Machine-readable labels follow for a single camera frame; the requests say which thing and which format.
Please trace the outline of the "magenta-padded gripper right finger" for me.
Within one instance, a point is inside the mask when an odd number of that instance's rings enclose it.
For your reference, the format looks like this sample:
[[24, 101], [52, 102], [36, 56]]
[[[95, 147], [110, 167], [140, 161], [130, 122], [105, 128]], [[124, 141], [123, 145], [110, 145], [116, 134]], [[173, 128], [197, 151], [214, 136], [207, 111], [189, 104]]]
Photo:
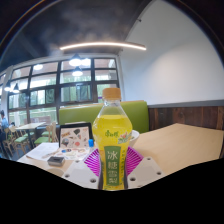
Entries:
[[125, 162], [126, 186], [140, 188], [165, 176], [152, 157], [144, 157], [129, 147]]

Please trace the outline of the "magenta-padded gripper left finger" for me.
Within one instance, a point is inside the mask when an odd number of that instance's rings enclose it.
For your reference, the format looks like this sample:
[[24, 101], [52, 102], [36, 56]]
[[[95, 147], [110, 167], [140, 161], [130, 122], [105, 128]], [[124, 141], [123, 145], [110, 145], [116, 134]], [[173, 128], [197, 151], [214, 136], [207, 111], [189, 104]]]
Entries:
[[74, 161], [63, 178], [81, 187], [97, 189], [100, 180], [100, 156], [97, 149], [94, 149], [85, 159]]

